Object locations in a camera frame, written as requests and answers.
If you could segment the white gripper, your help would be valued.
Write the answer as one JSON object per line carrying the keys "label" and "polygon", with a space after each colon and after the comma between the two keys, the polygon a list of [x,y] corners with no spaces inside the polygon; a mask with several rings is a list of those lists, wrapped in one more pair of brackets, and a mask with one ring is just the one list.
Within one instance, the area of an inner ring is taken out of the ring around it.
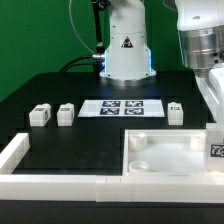
{"label": "white gripper", "polygon": [[211,69],[207,77],[196,76],[196,83],[214,121],[224,128],[224,67]]}

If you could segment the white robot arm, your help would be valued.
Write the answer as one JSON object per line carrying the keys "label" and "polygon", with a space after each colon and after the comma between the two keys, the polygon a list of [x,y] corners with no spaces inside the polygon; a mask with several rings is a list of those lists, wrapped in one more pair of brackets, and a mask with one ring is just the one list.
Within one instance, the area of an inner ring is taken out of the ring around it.
{"label": "white robot arm", "polygon": [[[104,52],[103,82],[133,86],[156,75],[146,44],[141,0],[109,0],[110,44]],[[224,0],[163,0],[176,11],[185,67],[194,71],[214,120],[224,128]]]}

